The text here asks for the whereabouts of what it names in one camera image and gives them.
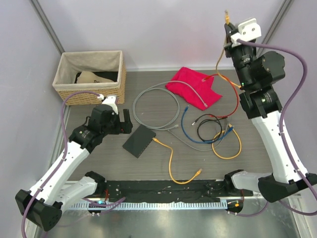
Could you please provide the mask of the black network switch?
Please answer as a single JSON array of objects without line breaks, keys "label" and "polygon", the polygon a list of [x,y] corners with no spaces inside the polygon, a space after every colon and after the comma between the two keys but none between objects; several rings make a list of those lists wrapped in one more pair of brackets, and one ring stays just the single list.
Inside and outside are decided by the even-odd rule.
[{"label": "black network switch", "polygon": [[154,131],[140,125],[122,147],[134,157],[139,158],[155,137],[156,133]]}]

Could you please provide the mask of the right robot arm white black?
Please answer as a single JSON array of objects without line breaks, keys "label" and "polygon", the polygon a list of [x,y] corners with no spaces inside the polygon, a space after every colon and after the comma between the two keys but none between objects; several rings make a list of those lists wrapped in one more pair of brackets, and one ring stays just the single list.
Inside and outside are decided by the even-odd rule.
[{"label": "right robot arm white black", "polygon": [[225,176],[225,193],[234,196],[247,189],[273,203],[313,188],[317,176],[309,173],[298,157],[284,121],[287,106],[281,104],[273,88],[285,77],[284,49],[267,46],[258,56],[256,40],[262,33],[253,18],[238,25],[225,23],[224,29],[225,54],[232,59],[241,85],[240,104],[260,134],[273,169],[271,174],[231,172]]}]

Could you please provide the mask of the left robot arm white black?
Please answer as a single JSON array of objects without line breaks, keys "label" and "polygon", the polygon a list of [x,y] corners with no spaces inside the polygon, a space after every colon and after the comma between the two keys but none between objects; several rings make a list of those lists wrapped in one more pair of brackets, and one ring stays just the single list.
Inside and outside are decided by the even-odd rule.
[{"label": "left robot arm white black", "polygon": [[21,189],[16,194],[15,200],[24,220],[48,232],[59,222],[62,213],[78,200],[104,195],[106,179],[93,171],[66,190],[62,187],[105,136],[131,133],[133,124],[128,109],[123,110],[123,116],[124,121],[120,121],[116,106],[101,104],[93,108],[84,124],[66,139],[65,149],[43,177],[29,190]]}]

